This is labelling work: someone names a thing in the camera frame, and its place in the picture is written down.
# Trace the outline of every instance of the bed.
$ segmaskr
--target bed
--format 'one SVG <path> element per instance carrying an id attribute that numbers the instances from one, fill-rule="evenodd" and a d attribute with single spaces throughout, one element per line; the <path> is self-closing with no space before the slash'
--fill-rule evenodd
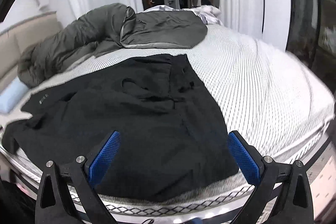
<path id="1" fill-rule="evenodd" d="M 282 53 L 250 37 L 219 25 L 207 25 L 208 34 L 193 49 L 120 49 L 90 57 L 77 67 L 55 75 L 31 90 L 9 115 L 0 115 L 0 124 L 29 118 L 20 107 L 36 93 L 80 75 L 112 66 L 127 58 L 168 53 L 187 54 L 189 62 L 223 113 L 228 132 L 238 130 L 262 155 L 292 163 L 303 158 L 324 135 L 334 118 L 334 97 L 328 88 L 294 55 Z M 25 153 L 0 152 L 23 175 L 38 184 L 42 175 Z M 183 222 L 210 208 L 246 197 L 253 187 L 241 174 L 184 193 L 164 203 L 149 203 L 101 196 L 118 221 L 142 223 L 155 218 L 162 223 Z M 80 204 L 73 187 L 73 200 Z"/>

